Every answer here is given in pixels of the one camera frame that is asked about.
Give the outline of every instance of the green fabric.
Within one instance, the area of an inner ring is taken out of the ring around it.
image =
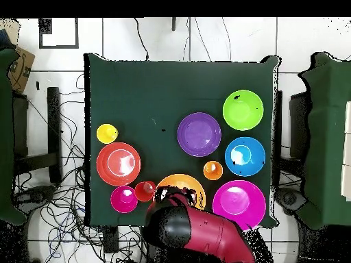
[[[115,142],[132,145],[141,157],[141,171],[132,187],[140,181],[157,184],[164,177],[184,173],[196,178],[206,192],[206,208],[212,211],[213,197],[227,181],[246,179],[264,193],[267,210],[261,225],[273,227],[269,216],[271,180],[271,118],[274,102],[273,69],[279,63],[271,56],[263,63],[229,62],[111,62],[90,54],[90,189],[91,225],[144,225],[149,203],[139,202],[128,214],[119,214],[110,205],[113,186],[97,174],[96,159],[103,148],[96,137],[103,123],[114,125],[119,136]],[[251,90],[263,101],[262,121],[248,131],[237,131],[223,119],[226,98],[236,90]],[[186,154],[177,141],[180,121],[190,113],[205,112],[221,126],[221,144],[212,154],[195,158]],[[240,136],[256,138],[266,152],[266,164],[252,177],[242,178],[229,171],[224,152]],[[223,176],[209,181],[202,172],[207,161],[223,166]]]
[[[26,216],[12,206],[14,174],[14,125],[12,119],[12,88],[8,79],[11,63],[19,57],[13,49],[0,51],[0,219],[22,225]]]
[[[351,63],[326,53],[314,55],[314,66],[301,74],[311,90],[308,116],[311,143],[306,157],[304,192],[309,202],[298,216],[311,229],[351,225],[351,202],[341,196],[346,102],[351,101]]]

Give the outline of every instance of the yellow cup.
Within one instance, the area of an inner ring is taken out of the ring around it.
[[[204,166],[204,176],[211,180],[215,181],[223,175],[223,166],[216,161],[207,162]]]
[[[103,124],[97,128],[97,139],[105,145],[114,142],[118,136],[118,130],[111,124]]]

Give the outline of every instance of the magenta bowl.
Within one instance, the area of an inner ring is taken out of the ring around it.
[[[111,194],[111,206],[120,213],[129,213],[136,208],[138,199],[130,186],[119,186]]]
[[[229,181],[216,192],[213,212],[235,221],[245,231],[262,221],[266,212],[265,196],[249,181]]]

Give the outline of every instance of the pink cup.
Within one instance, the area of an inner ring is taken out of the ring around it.
[[[119,186],[111,194],[111,206],[120,213],[129,213],[136,208],[138,199],[130,186]]]

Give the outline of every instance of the red cup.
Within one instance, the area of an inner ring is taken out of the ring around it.
[[[135,187],[135,196],[139,201],[149,201],[152,199],[156,186],[152,181],[142,181]]]

